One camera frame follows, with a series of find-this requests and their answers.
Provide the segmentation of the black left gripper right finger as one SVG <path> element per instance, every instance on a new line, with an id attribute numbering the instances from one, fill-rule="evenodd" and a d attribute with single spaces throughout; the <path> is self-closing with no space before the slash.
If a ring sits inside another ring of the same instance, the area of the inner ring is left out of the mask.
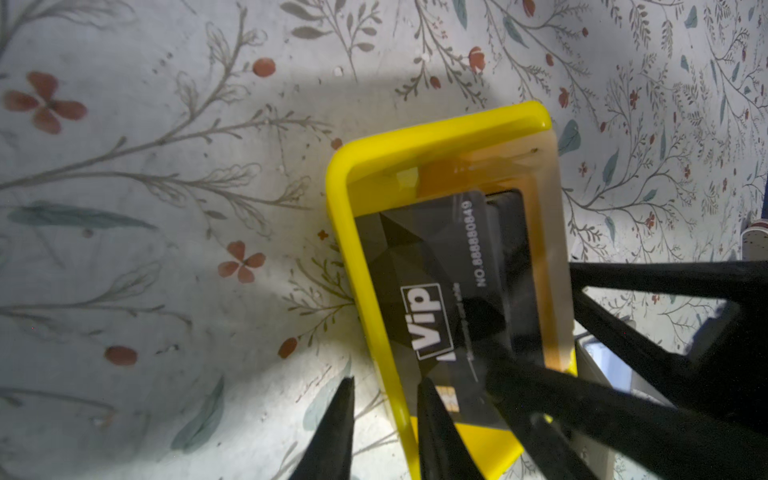
<path id="1" fill-rule="evenodd" d="M 417 429 L 421 478 L 482 479 L 434 383 L 418 385 Z"/>

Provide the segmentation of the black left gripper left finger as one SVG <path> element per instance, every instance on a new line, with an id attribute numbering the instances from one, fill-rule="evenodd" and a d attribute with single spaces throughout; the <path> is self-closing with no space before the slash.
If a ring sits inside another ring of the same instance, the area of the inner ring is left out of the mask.
<path id="1" fill-rule="evenodd" d="M 339 384 L 302 459 L 290 479 L 349 480 L 354 435 L 355 381 Z"/>

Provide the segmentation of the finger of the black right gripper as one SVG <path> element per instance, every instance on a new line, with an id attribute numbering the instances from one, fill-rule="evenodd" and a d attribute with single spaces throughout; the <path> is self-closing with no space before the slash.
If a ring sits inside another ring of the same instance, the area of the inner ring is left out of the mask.
<path id="1" fill-rule="evenodd" d="M 753 300 L 767 292 L 765 261 L 714 263 L 572 263 L 575 288 L 664 293 L 723 300 Z"/>
<path id="2" fill-rule="evenodd" d="M 700 329 L 705 352 L 670 353 L 576 294 L 579 321 L 664 397 L 649 401 L 514 359 L 485 353 L 486 390 L 549 479 L 592 471 L 563 428 L 610 447 L 664 479 L 763 479 L 767 475 L 767 304 L 756 289 L 730 293 Z"/>

